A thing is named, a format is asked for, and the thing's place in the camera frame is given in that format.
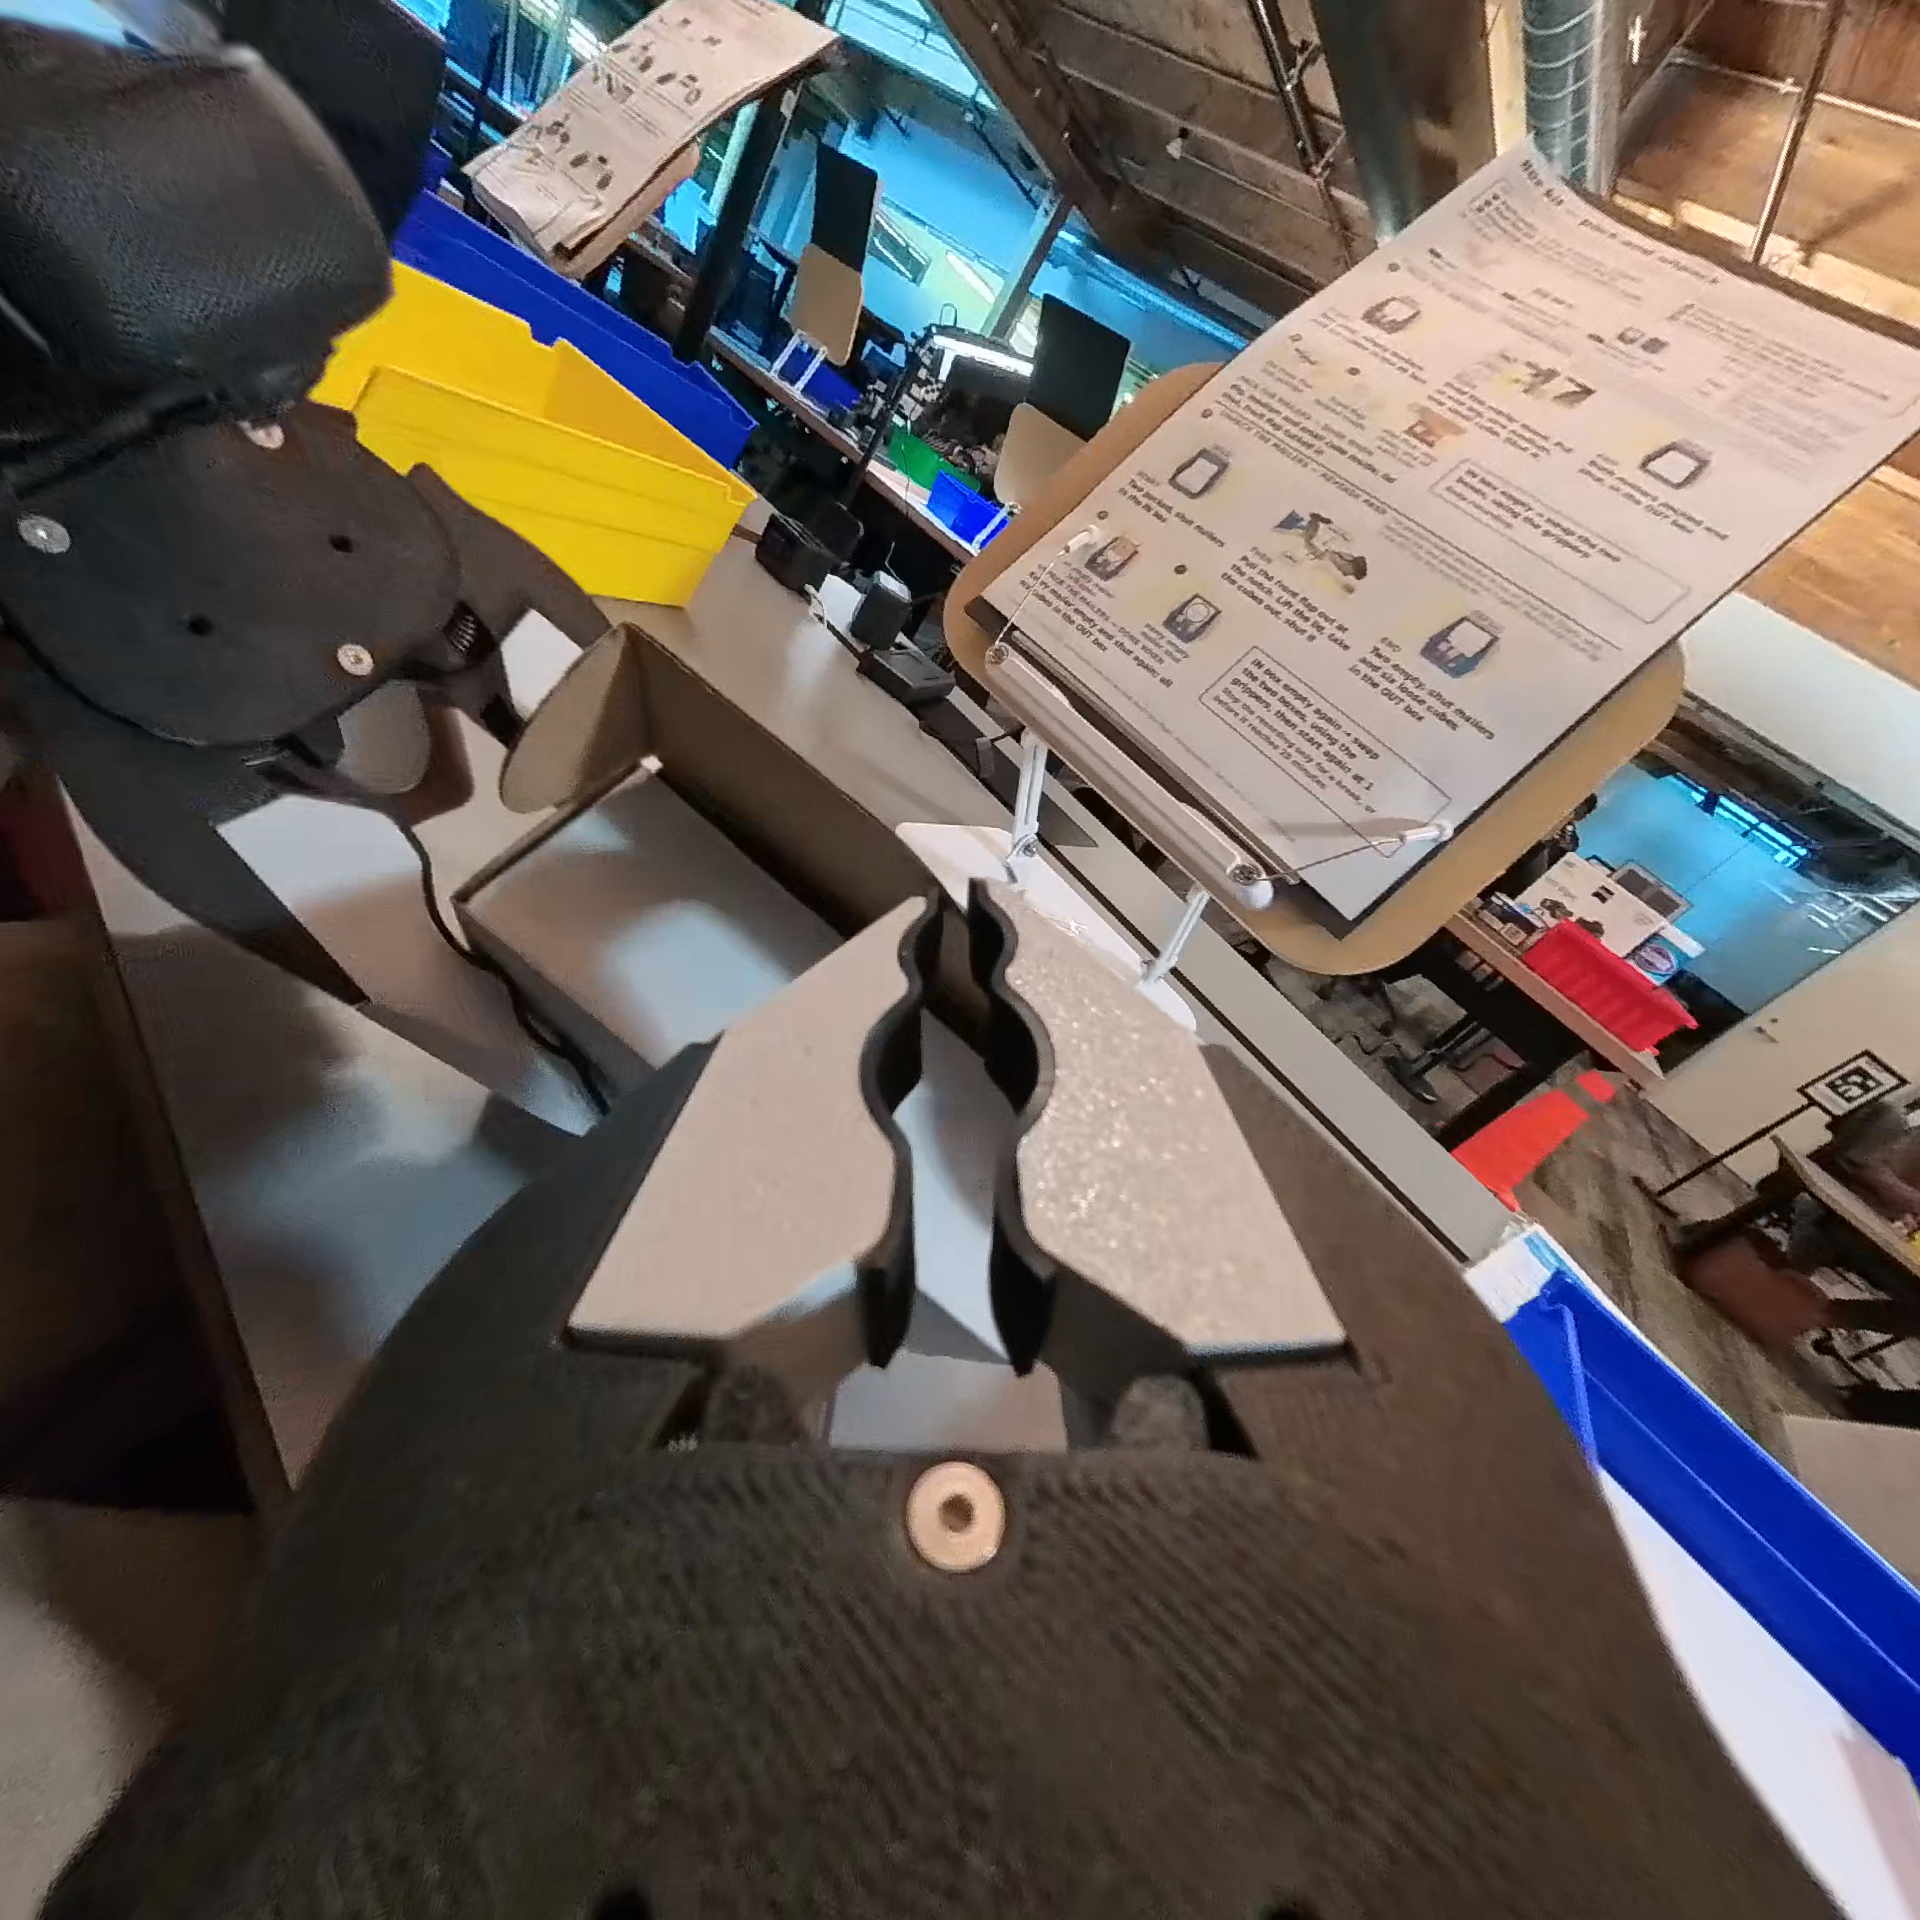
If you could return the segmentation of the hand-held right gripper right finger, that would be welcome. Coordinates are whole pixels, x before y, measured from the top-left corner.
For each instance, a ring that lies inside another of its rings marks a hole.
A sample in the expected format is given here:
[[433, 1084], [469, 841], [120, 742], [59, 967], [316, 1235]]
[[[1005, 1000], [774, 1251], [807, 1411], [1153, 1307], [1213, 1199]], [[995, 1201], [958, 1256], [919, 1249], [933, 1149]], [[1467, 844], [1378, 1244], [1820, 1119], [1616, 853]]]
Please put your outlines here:
[[972, 977], [1013, 1114], [989, 1252], [1013, 1369], [1198, 1379], [1343, 1353], [1195, 1033], [1011, 882], [972, 882]]

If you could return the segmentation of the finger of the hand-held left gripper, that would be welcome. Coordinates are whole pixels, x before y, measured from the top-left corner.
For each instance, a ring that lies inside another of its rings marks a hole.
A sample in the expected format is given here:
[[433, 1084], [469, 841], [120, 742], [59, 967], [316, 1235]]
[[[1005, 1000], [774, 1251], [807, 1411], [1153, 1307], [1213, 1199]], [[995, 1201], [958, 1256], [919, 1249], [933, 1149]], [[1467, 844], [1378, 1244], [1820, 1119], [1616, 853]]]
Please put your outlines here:
[[599, 1122], [579, 1070], [469, 957], [401, 825], [334, 798], [278, 797], [218, 834], [362, 990], [369, 1020], [567, 1135]]

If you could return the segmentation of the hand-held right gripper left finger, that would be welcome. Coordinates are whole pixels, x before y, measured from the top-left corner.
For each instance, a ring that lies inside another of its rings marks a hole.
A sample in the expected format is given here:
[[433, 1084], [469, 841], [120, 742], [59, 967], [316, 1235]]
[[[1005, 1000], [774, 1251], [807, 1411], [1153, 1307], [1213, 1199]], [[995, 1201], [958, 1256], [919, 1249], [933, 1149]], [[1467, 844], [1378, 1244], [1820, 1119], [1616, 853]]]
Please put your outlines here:
[[912, 896], [726, 1029], [571, 1311], [714, 1372], [883, 1369], [916, 1303], [912, 1146], [945, 903]]

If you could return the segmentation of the white cardboard box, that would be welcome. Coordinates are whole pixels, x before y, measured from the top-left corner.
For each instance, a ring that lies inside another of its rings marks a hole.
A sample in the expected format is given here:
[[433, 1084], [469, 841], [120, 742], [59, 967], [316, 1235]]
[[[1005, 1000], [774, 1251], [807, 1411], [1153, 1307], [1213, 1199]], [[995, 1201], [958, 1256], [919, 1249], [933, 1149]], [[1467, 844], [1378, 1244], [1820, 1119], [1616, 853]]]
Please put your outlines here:
[[916, 1303], [885, 1366], [853, 1372], [714, 1371], [577, 1342], [567, 1327], [708, 1050], [850, 943], [739, 850], [659, 773], [632, 771], [516, 849], [478, 893], [483, 958], [588, 1066], [612, 1077], [609, 1114], [463, 1251], [474, 1268], [530, 1261], [552, 1282], [558, 1350], [716, 1380], [774, 1380], [797, 1413], [840, 1419], [856, 1445], [900, 1434], [1017, 1431], [1013, 1362], [991, 1300], [992, 1159], [1006, 1108], [978, 1053], [925, 1007], [925, 1072], [899, 1111], [912, 1146]]

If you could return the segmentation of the black desk device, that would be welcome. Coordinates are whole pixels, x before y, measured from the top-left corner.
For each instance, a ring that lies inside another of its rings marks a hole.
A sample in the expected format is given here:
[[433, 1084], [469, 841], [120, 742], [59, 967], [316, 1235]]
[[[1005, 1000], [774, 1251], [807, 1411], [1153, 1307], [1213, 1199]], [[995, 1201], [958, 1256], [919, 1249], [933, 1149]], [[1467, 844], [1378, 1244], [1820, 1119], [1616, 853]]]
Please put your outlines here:
[[807, 600], [853, 560], [865, 534], [848, 504], [819, 498], [801, 515], [771, 510], [753, 557], [784, 593]]

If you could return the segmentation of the orange cone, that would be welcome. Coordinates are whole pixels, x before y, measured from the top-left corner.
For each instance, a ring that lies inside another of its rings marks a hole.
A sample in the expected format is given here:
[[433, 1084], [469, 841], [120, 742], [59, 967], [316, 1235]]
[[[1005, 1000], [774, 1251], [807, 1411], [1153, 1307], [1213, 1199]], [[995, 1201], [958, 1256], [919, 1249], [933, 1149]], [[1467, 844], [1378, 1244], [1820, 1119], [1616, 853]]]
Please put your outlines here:
[[1533, 1183], [1541, 1169], [1619, 1095], [1620, 1084], [1611, 1074], [1595, 1069], [1579, 1070], [1569, 1084], [1543, 1086], [1508, 1112], [1476, 1126], [1453, 1149], [1453, 1162], [1461, 1165], [1507, 1213], [1521, 1214], [1524, 1213], [1521, 1189]]

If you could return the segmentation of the yellow plastic bin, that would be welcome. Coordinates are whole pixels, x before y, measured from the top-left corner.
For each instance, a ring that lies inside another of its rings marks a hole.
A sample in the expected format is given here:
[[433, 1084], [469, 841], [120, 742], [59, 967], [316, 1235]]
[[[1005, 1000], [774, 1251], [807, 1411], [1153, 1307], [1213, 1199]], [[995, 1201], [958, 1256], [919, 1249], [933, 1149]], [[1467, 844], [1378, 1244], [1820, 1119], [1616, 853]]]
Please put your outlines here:
[[620, 604], [684, 609], [757, 497], [588, 354], [408, 264], [312, 398]]

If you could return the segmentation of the white document stand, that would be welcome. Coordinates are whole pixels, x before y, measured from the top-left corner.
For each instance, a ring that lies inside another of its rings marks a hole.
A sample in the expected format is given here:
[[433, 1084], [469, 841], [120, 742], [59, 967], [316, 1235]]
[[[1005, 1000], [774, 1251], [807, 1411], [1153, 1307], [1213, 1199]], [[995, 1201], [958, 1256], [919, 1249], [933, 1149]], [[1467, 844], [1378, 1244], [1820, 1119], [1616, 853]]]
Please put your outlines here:
[[1020, 802], [1017, 767], [1025, 764], [1025, 726], [1040, 724], [1048, 760], [1070, 786], [1093, 797], [1104, 819], [1160, 853], [1179, 875], [1198, 885], [1224, 915], [1237, 940], [1292, 969], [1319, 977], [1375, 974], [1410, 958], [1493, 885], [1495, 831], [1476, 823], [1445, 844], [1394, 896], [1346, 932], [1325, 925], [1309, 901], [1307, 872], [1259, 853], [1252, 829], [1224, 827], [1215, 813], [1133, 736], [1115, 733], [1075, 702], [1055, 677], [1029, 660], [997, 631], [985, 602], [948, 609], [945, 653], [958, 692], [998, 720], [971, 720], [953, 692], [920, 712], [925, 733], [962, 759], [972, 774], [1015, 814], [1039, 814]]

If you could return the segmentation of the blue plastic bin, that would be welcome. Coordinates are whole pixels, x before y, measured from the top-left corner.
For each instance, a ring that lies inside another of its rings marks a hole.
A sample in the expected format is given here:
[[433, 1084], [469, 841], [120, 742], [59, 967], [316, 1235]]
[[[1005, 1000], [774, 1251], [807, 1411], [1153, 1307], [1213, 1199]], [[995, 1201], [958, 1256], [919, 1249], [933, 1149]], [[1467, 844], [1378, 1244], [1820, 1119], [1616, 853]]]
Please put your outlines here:
[[397, 228], [398, 264], [528, 325], [541, 346], [567, 343], [722, 469], [737, 469], [757, 421], [700, 365], [567, 281], [433, 191]]
[[1611, 1476], [1732, 1603], [1918, 1778], [1918, 1592], [1514, 1216], [1467, 1271]]

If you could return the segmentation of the red plastic bin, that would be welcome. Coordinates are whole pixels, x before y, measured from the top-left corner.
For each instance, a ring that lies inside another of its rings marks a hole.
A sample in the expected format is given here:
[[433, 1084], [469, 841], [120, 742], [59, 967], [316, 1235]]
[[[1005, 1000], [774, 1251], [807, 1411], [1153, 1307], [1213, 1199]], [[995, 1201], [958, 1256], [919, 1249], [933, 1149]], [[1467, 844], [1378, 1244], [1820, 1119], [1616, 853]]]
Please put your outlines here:
[[1584, 925], [1549, 926], [1522, 951], [1522, 964], [1634, 1053], [1655, 1054], [1672, 1037], [1698, 1029], [1672, 993], [1607, 949]]

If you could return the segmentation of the brown paper sign board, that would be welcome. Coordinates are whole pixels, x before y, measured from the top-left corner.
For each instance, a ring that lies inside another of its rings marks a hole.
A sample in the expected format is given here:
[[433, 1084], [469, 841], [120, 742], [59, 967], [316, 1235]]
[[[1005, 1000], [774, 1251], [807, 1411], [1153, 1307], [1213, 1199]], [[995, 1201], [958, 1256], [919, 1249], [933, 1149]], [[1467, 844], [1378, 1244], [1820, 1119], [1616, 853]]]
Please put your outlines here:
[[585, 281], [698, 170], [708, 132], [836, 45], [788, 4], [661, 4], [469, 163], [473, 196], [550, 268]]

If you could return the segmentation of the black metal pole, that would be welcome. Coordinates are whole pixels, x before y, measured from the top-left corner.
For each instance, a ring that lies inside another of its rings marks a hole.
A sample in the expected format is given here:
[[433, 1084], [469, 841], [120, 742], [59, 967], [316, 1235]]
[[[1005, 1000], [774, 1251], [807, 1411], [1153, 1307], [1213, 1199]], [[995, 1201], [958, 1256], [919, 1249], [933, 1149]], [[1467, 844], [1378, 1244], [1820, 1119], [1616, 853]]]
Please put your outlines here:
[[684, 297], [683, 323], [674, 337], [674, 357], [684, 366], [700, 365], [708, 354], [708, 337], [739, 281], [766, 182], [787, 143], [803, 92], [803, 78], [788, 81], [757, 100], [739, 119], [737, 139], [730, 143], [730, 157], [722, 167], [722, 203], [708, 243], [698, 254], [696, 274]]

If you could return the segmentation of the black white marker tag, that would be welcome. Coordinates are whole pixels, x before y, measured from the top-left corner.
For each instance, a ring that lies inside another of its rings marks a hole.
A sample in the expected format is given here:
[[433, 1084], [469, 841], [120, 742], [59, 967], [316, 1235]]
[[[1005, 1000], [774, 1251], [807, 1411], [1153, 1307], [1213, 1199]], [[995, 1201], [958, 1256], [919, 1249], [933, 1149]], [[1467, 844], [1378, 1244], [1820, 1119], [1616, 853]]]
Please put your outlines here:
[[1797, 1095], [1805, 1107], [1839, 1120], [1898, 1100], [1909, 1086], [1910, 1077], [1902, 1069], [1894, 1069], [1873, 1050], [1861, 1050], [1812, 1074]]

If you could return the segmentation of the printed instruction sheet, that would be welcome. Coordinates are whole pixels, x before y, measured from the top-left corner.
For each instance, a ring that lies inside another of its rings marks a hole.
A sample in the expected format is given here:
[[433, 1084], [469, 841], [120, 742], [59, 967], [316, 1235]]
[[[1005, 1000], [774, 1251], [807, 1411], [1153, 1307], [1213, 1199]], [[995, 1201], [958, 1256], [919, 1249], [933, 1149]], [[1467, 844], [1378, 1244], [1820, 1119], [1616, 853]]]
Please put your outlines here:
[[1917, 346], [1521, 144], [1213, 370], [981, 604], [1344, 929], [1917, 419]]

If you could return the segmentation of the black monitor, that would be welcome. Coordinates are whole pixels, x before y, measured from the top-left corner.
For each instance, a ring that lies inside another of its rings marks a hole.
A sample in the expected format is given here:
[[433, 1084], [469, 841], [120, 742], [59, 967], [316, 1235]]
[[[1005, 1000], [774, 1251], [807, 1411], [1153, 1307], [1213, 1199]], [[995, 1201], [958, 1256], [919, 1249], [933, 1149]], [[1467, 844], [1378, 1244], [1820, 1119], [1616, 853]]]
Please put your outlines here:
[[1055, 295], [1040, 297], [1022, 400], [1079, 443], [1113, 419], [1133, 343]]

